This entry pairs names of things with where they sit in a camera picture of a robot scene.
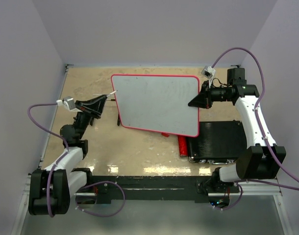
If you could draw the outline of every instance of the metal frame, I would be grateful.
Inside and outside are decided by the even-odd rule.
[[[68,69],[72,66],[73,65],[66,65],[66,72],[65,72],[62,87],[60,89],[59,97],[62,94],[62,90],[63,90],[64,84],[65,84],[65,81],[66,81],[66,77],[67,77],[67,74],[68,74]],[[53,115],[53,118],[51,120],[50,129],[53,126],[56,111],[57,111],[57,108],[56,108],[56,110],[54,112],[54,115]],[[43,164],[43,159],[44,159],[46,147],[47,147],[47,144],[48,144],[48,141],[49,141],[49,137],[50,137],[50,135],[48,134],[47,137],[46,137],[45,144],[44,144],[44,149],[42,151],[42,156],[40,158],[39,168],[41,168],[42,164]],[[134,178],[144,178],[144,177],[143,176],[136,176]],[[266,181],[278,183],[278,181],[276,179],[266,180]],[[291,225],[290,225],[290,222],[289,222],[288,214],[287,214],[286,209],[283,205],[282,194],[281,194],[281,191],[280,191],[279,187],[270,186],[270,185],[266,185],[266,184],[260,184],[260,183],[254,183],[254,182],[242,182],[242,183],[240,183],[240,185],[243,188],[243,191],[244,191],[243,195],[244,196],[246,196],[246,195],[272,195],[272,196],[274,196],[275,205],[277,207],[277,211],[278,211],[278,214],[279,214],[279,218],[280,218],[280,221],[281,221],[281,224],[282,224],[284,234],[285,235],[291,235],[292,234],[292,228],[291,228]],[[27,213],[29,187],[30,187],[30,176],[28,176],[28,178],[26,180],[26,185],[25,185],[25,188],[24,188],[24,192],[23,192],[22,199],[21,199],[21,202],[20,202],[20,205],[19,205],[19,209],[18,209],[18,213],[17,213],[16,219],[15,219],[15,223],[14,223],[14,226],[12,228],[11,235],[20,235],[21,234],[21,231],[22,231],[22,228],[23,228],[23,225],[24,225],[25,216],[26,216],[26,213]],[[159,190],[162,191],[164,189],[163,188],[155,188],[155,187],[152,187],[152,188],[134,187],[134,188],[125,188],[125,190],[126,190],[126,192],[128,192],[128,191],[137,192],[137,191],[140,191],[140,190],[149,192],[149,191],[153,191],[153,190],[154,191],[159,191]],[[230,195],[239,195],[239,194],[240,193],[231,193]],[[77,196],[95,196],[95,194],[91,193],[91,192],[79,192],[79,193],[76,193],[75,195],[77,195]],[[209,193],[209,196],[221,196],[221,195],[222,195],[222,193]]]

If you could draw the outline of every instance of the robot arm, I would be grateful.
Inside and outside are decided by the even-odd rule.
[[[76,168],[88,152],[88,141],[82,140],[83,134],[94,119],[99,119],[103,112],[105,102],[109,95],[100,95],[87,101],[76,101],[66,97],[58,100],[58,106],[64,106],[71,112],[77,112],[73,124],[64,125],[60,135],[66,140],[69,150],[65,149],[60,155],[64,157],[46,167],[37,169],[31,175],[30,195],[28,210],[30,214],[48,214],[47,209],[47,181],[49,172],[55,164],[50,181],[50,207],[52,214],[65,214],[70,205],[70,198],[83,186],[89,184],[92,175],[89,168]]]
[[[247,84],[245,69],[229,69],[226,87],[214,87],[211,84],[215,72],[209,67],[205,67],[202,74],[206,74],[210,80],[202,84],[201,92],[188,105],[209,109],[214,101],[231,101],[240,113],[247,137],[247,150],[238,158],[236,164],[217,168],[213,173],[214,181],[217,183],[218,181],[233,182],[241,179],[273,179],[278,173],[279,166],[271,157],[256,120],[254,105],[258,100],[259,93],[255,85]],[[268,139],[272,150],[282,163],[286,156],[285,148],[276,145],[266,126],[260,105],[257,108],[261,124],[267,133],[265,138]]]

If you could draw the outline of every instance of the red object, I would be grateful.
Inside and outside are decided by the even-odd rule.
[[[197,81],[198,81],[198,93],[199,93],[199,78],[194,76],[194,75],[172,75],[172,74],[130,74],[130,73],[124,73],[124,74],[120,74],[120,73],[115,73],[113,75],[111,75],[110,80],[111,80],[111,85],[113,90],[115,90],[114,87],[114,83],[112,81],[112,77],[113,76],[156,76],[156,77],[194,77]],[[121,115],[120,115],[120,110],[119,110],[119,106],[118,106],[118,102],[117,102],[117,98],[116,98],[116,93],[115,93],[115,100],[116,100],[116,104],[117,104],[117,109],[118,109],[118,113],[119,113],[119,117],[121,120]],[[149,130],[149,129],[140,129],[140,128],[136,128],[136,127],[130,127],[130,126],[124,126],[121,122],[121,126],[125,127],[125,128],[131,128],[131,129],[137,129],[137,130],[144,130],[144,131],[153,131],[153,132],[160,132],[160,131],[155,131],[155,130]],[[197,137],[199,136],[199,112],[198,112],[198,134],[196,136],[189,136],[189,137]]]
[[[169,137],[169,135],[167,133],[161,133],[161,135],[164,137]]]
[[[179,142],[179,154],[181,158],[188,156],[188,147],[187,147],[187,141],[185,139],[185,136],[178,136],[178,142]]]

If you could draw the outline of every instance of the red-bordered whiteboard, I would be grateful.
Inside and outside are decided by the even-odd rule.
[[[182,136],[199,135],[199,93],[192,75],[114,74],[111,83],[122,126]]]

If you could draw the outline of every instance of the wooden table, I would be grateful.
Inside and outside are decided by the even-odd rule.
[[[216,77],[226,82],[227,69],[217,69]],[[131,74],[189,74],[205,80],[201,68],[70,68],[61,98],[88,100],[93,94],[112,92],[111,75]],[[57,110],[52,131],[59,133],[65,124],[71,124],[75,113],[64,108]],[[218,165],[193,164],[179,157],[177,136],[164,137],[160,133],[127,129],[117,126],[116,103],[108,101],[101,119],[89,126],[83,139],[89,141],[89,152],[77,167],[88,167],[93,175],[140,176],[198,176],[211,175]],[[231,102],[215,102],[209,110],[200,109],[200,121],[240,120]],[[51,136],[42,168],[50,165],[63,151],[62,141]]]

